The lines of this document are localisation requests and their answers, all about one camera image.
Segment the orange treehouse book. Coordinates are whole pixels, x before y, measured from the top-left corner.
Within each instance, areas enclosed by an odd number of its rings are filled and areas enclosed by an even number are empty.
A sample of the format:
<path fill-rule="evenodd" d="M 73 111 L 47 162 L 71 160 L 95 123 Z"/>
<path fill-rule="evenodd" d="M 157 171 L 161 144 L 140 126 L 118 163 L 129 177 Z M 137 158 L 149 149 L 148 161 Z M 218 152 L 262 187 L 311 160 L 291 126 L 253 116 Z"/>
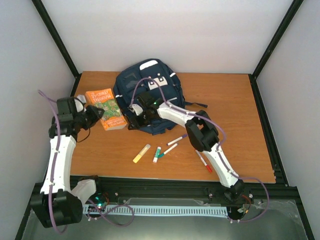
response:
<path fill-rule="evenodd" d="M 87 91 L 85 97 L 89 104 L 104 110 L 100 122 L 105 131 L 120 130 L 127 126 L 127 121 L 110 88 Z"/>

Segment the navy blue backpack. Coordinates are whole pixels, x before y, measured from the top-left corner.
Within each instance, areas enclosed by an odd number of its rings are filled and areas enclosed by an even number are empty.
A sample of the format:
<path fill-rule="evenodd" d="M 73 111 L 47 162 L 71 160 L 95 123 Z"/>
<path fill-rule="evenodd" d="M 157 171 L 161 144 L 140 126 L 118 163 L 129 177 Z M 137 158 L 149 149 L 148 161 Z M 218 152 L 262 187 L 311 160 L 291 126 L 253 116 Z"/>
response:
<path fill-rule="evenodd" d="M 193 105 L 183 95 L 181 81 L 176 73 L 164 62 L 157 58 L 149 58 L 138 62 L 123 70 L 115 79 L 113 93 L 122 114 L 129 120 L 128 129 L 134 130 L 136 114 L 130 105 L 138 105 L 138 109 L 144 111 L 137 98 L 140 94 L 148 92 L 155 100 L 161 99 L 161 92 L 166 100 L 172 104 L 185 108 Z"/>

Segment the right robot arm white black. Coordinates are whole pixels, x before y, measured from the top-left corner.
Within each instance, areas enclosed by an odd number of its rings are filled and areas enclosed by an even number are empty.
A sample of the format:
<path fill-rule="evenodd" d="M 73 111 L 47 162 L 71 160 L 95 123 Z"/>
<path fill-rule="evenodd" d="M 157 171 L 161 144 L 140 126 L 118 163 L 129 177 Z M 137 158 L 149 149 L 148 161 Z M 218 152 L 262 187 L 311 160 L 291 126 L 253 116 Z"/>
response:
<path fill-rule="evenodd" d="M 134 129 L 145 127 L 152 120 L 169 120 L 186 129 L 189 142 L 203 153 L 218 175 L 224 187 L 224 196 L 235 202 L 244 190 L 244 181 L 233 170 L 222 149 L 217 126 L 204 110 L 188 111 L 162 98 L 154 98 L 148 92 L 132 97 L 129 109 L 134 113 L 130 124 Z"/>

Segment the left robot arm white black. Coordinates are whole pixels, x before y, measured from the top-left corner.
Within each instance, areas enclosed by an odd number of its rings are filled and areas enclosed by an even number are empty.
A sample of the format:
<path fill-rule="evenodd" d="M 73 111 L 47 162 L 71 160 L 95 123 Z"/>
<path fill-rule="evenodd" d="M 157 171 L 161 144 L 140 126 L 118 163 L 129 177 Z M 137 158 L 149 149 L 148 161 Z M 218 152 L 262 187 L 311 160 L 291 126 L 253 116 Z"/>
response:
<path fill-rule="evenodd" d="M 76 97 L 49 99 L 53 113 L 48 130 L 50 157 L 42 187 L 30 199 L 30 206 L 44 228 L 66 227 L 82 220 L 83 206 L 91 199 L 103 198 L 104 188 L 96 177 L 85 177 L 71 188 L 72 157 L 81 130 L 90 130 L 102 117 L 104 110 L 85 105 Z"/>

